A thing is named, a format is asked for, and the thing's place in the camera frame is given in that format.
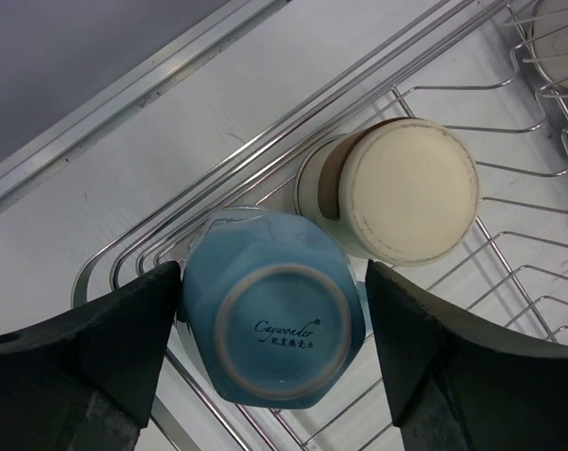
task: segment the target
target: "gray wall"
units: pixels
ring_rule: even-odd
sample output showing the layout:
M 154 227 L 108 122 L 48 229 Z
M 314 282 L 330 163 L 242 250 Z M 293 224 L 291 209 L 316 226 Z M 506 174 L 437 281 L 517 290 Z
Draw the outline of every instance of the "gray wall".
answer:
M 227 0 L 0 0 L 0 161 Z

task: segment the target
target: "stainless steel wire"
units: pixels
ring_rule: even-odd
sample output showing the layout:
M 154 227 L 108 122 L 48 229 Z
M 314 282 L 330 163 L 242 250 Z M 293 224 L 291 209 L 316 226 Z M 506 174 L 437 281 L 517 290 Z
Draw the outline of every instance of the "stainless steel wire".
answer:
M 389 75 L 376 87 L 369 90 L 359 99 L 352 101 L 345 107 L 341 108 L 338 113 L 334 114 L 325 123 L 317 127 L 313 133 L 304 138 L 300 143 L 289 147 L 283 152 L 279 152 L 259 169 L 254 170 L 250 174 L 246 174 L 249 172 L 249 169 L 251 169 L 252 163 L 255 163 L 259 161 L 260 158 L 269 155 L 276 145 L 284 142 L 284 140 L 290 137 L 294 131 L 310 122 L 327 107 L 334 104 L 351 89 L 367 80 L 378 70 L 386 67 L 388 63 L 393 61 L 400 54 L 403 54 L 403 52 L 413 48 L 413 46 L 418 42 L 428 38 L 442 24 L 451 21 L 457 14 L 464 11 L 465 8 L 474 4 L 474 0 L 458 0 L 455 4 L 452 4 L 452 0 L 439 1 L 432 8 L 429 8 L 423 14 L 418 16 L 409 25 L 402 28 L 402 30 L 393 35 L 390 39 L 387 39 L 364 58 L 360 59 L 348 70 L 341 73 L 332 82 L 325 85 L 301 105 L 295 107 L 275 124 L 258 134 L 244 146 L 237 149 L 225 161 L 214 167 L 201 179 L 195 181 L 178 196 L 166 202 L 160 209 L 146 218 L 139 225 L 136 225 L 117 240 L 105 246 L 87 262 L 86 266 L 78 274 L 75 286 L 73 287 L 73 304 L 77 305 L 86 301 L 87 283 L 94 267 L 102 258 L 107 256 L 110 251 L 116 249 L 120 244 L 127 243 L 126 247 L 118 253 L 117 257 L 114 260 L 111 260 L 112 267 L 109 273 L 109 284 L 111 289 L 118 288 L 120 271 L 123 268 L 124 263 L 128 261 L 129 258 L 134 257 L 135 270 L 138 274 L 142 274 L 147 270 L 146 266 L 149 265 L 149 259 L 151 259 L 151 266 L 156 266 L 163 259 L 170 256 L 182 240 L 190 237 L 191 234 L 194 233 L 194 230 L 196 230 L 213 211 L 231 203 L 235 203 L 238 199 L 245 195 L 253 194 L 255 189 L 257 189 L 262 183 L 266 182 L 266 180 L 269 180 L 271 176 L 278 173 L 278 171 L 280 171 L 283 167 L 288 167 L 291 164 L 300 164 L 302 156 L 308 154 L 313 148 L 318 147 L 324 139 L 331 137 L 332 133 L 335 132 L 338 127 L 357 118 L 360 113 L 366 111 L 367 107 L 375 104 L 381 99 L 387 98 L 387 96 L 390 96 L 393 99 L 388 101 L 384 107 L 377 108 L 375 113 L 369 115 L 367 119 L 360 121 L 359 125 L 355 126 L 355 129 L 365 127 L 373 123 L 375 120 L 378 120 L 378 118 L 388 115 L 395 106 L 399 106 L 406 116 L 414 117 L 415 114 L 411 103 L 414 102 L 414 98 L 420 92 L 486 92 L 509 89 L 513 87 L 513 84 L 520 83 L 522 75 L 521 63 L 536 64 L 545 59 L 534 57 L 532 55 L 522 56 L 531 49 L 531 44 L 536 39 L 549 36 L 568 26 L 567 23 L 566 25 L 558 27 L 543 36 L 536 38 L 530 37 L 529 32 L 524 28 L 524 25 L 541 19 L 541 17 L 536 16 L 522 16 L 525 11 L 528 11 L 529 5 L 532 5 L 532 3 L 533 2 L 530 2 L 530 4 L 525 5 L 525 7 L 520 10 L 513 9 L 512 2 L 507 0 L 492 1 L 488 5 L 483 6 L 483 8 L 476 15 L 470 18 L 469 21 L 461 23 L 442 39 L 437 40 L 433 45 L 430 45 L 426 50 L 419 53 L 409 63 L 404 64 L 400 69 Z M 509 61 L 513 68 L 513 73 L 509 77 L 495 84 L 486 86 L 413 86 L 403 92 L 400 91 L 399 86 L 402 82 L 407 80 L 411 75 L 422 70 L 426 65 L 446 52 L 455 43 L 478 29 L 504 8 L 509 11 L 510 17 L 510 20 L 506 21 L 504 25 L 515 27 L 521 38 L 521 42 L 512 47 L 509 52 Z M 562 14 L 567 12 L 567 10 L 554 14 Z M 440 12 L 440 15 L 431 22 L 428 22 L 428 19 L 438 12 Z M 415 34 L 410 36 L 410 32 L 412 31 L 415 31 Z M 560 177 L 567 177 L 568 106 L 566 100 L 568 100 L 568 94 L 563 94 L 558 89 L 558 83 L 561 82 L 562 80 L 555 81 L 553 83 L 546 83 L 541 88 L 533 92 L 533 99 L 537 104 L 539 115 L 533 123 L 526 127 L 483 127 L 479 124 L 447 124 L 447 127 L 462 132 L 527 135 L 529 133 L 539 131 L 547 123 L 548 113 L 546 111 L 546 106 L 544 105 L 544 100 L 551 99 L 556 102 L 559 110 L 566 119 L 565 127 L 563 128 L 560 136 L 561 151 L 565 165 L 544 172 L 527 169 L 525 167 L 512 167 L 505 164 L 491 162 L 478 162 L 478 164 L 490 169 L 512 172 L 533 179 L 557 179 Z M 260 197 L 253 201 L 258 204 L 269 201 L 272 195 L 280 192 L 280 190 L 285 190 L 287 187 L 290 187 L 292 185 L 292 179 L 293 177 L 285 178 L 283 181 L 280 181 L 277 186 L 270 188 L 267 193 L 261 192 Z M 210 194 L 217 194 L 218 189 L 223 187 L 229 180 L 236 180 L 237 183 L 234 188 L 226 190 L 224 193 L 218 195 L 214 200 L 209 202 L 208 206 L 206 206 L 206 208 L 202 211 L 189 214 L 194 207 L 198 206 L 200 202 L 204 201 Z M 550 214 L 568 215 L 568 209 L 565 208 L 529 203 L 522 200 L 508 198 L 485 196 L 481 199 L 481 203 L 485 205 L 503 204 L 512 206 L 513 208 L 544 211 Z M 540 312 L 539 307 L 545 303 L 554 303 L 568 308 L 568 301 L 562 299 L 562 297 L 552 295 L 551 293 L 543 294 L 533 300 L 523 284 L 523 279 L 525 274 L 534 273 L 568 283 L 568 276 L 560 272 L 550 271 L 540 265 L 528 264 L 527 262 L 514 267 L 507 258 L 506 251 L 504 250 L 505 246 L 501 245 L 501 241 L 513 240 L 539 243 L 554 246 L 555 248 L 564 249 L 566 251 L 568 251 L 568 243 L 551 240 L 546 237 L 538 237 L 515 230 L 503 230 L 493 235 L 482 217 L 477 219 L 476 230 L 481 233 L 483 243 L 470 252 L 459 263 L 454 265 L 449 271 L 431 283 L 427 289 L 430 291 L 439 287 L 445 281 L 450 280 L 450 278 L 454 274 L 457 274 L 462 268 L 465 268 L 467 263 L 475 261 L 478 256 L 487 252 L 492 255 L 500 267 L 503 268 L 505 275 L 503 275 L 500 280 L 496 281 L 489 289 L 485 290 L 479 297 L 473 300 L 467 307 L 467 310 L 475 309 L 485 299 L 489 298 L 502 287 L 505 287 L 506 284 L 511 284 L 520 294 L 520 298 L 524 301 L 524 306 L 503 325 L 505 327 L 511 327 L 516 324 L 518 320 L 531 313 L 544 331 L 543 339 L 557 342 L 557 336 L 562 331 L 568 331 L 568 324 L 563 324 L 560 327 L 552 329 Z M 217 408 L 214 401 L 211 400 L 211 397 L 196 381 L 194 381 L 190 373 L 177 360 L 175 354 L 173 354 L 170 350 L 167 352 L 167 360 L 174 365 L 182 379 L 193 389 L 203 404 L 213 413 L 215 418 L 229 433 L 234 442 L 236 442 L 241 449 L 250 449 L 248 442 L 244 439 L 243 435 L 234 429 L 228 418 Z M 334 412 L 328 420 L 326 420 L 321 426 L 316 427 L 309 434 L 305 431 L 296 430 L 295 426 L 292 425 L 293 422 L 287 419 L 287 416 L 289 415 L 288 412 L 270 411 L 270 415 L 281 427 L 282 431 L 287 434 L 294 443 L 296 443 L 299 449 L 308 451 L 309 449 L 313 449 L 312 447 L 324 434 L 327 433 L 330 428 L 332 428 L 337 422 L 343 421 L 353 408 L 356 408 L 363 399 L 373 393 L 373 391 L 380 387 L 381 384 L 382 380 L 378 380 L 366 387 L 357 397 L 350 402 L 347 402 L 339 411 Z M 255 419 L 253 413 L 244 406 L 238 406 L 238 410 L 249 426 L 263 440 L 266 446 L 271 451 L 277 451 L 279 448 L 276 441 Z M 365 441 L 357 451 L 367 450 L 390 430 L 392 430 L 392 424 L 387 424 L 378 430 L 373 436 L 368 438 L 368 440 Z

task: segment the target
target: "blue cup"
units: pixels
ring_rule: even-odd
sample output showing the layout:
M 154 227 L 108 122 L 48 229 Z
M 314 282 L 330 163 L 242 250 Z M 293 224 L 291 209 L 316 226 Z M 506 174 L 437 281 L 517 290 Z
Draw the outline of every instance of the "blue cup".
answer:
M 278 409 L 318 402 L 366 336 L 347 256 L 308 219 L 259 208 L 220 211 L 191 247 L 178 333 L 217 393 Z

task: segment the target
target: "white ceramic object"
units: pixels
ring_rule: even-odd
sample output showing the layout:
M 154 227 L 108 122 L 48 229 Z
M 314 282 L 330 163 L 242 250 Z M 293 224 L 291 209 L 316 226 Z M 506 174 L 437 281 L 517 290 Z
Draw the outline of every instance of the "white ceramic object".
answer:
M 535 58 L 548 58 L 535 62 L 535 67 L 549 83 L 568 90 L 568 0 L 540 0 L 534 9 L 537 19 L 532 25 L 530 46 Z
M 356 257 L 416 266 L 451 252 L 479 202 L 476 165 L 462 142 L 441 125 L 413 118 L 361 133 L 342 161 L 338 186 L 327 186 L 338 196 L 338 219 L 319 192 L 328 159 L 352 136 L 309 155 L 297 177 L 299 212 Z

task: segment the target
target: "metal wire rack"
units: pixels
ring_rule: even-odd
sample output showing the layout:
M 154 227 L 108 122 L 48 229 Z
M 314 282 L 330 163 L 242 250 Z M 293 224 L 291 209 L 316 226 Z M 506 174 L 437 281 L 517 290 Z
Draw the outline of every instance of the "metal wire rack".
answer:
M 539 76 L 533 65 L 545 58 L 529 53 L 534 40 L 568 29 L 568 20 L 534 38 L 531 24 L 542 16 L 533 15 L 533 6 L 433 4 L 99 251 L 75 281 L 73 304 L 94 297 L 93 281 L 107 273 L 116 289 L 164 260 L 184 261 L 195 231 L 226 205 L 294 211 L 299 165 L 335 133 L 384 118 L 424 117 L 446 124 L 474 150 L 483 184 L 480 214 L 449 257 L 397 270 L 504 327 L 568 344 L 568 94 L 558 88 L 562 80 Z M 568 8 L 555 14 L 564 13 Z M 365 262 L 353 263 L 363 274 Z M 166 359 L 243 450 L 402 449 L 370 336 L 332 392 L 302 412 L 225 406 L 175 346 Z

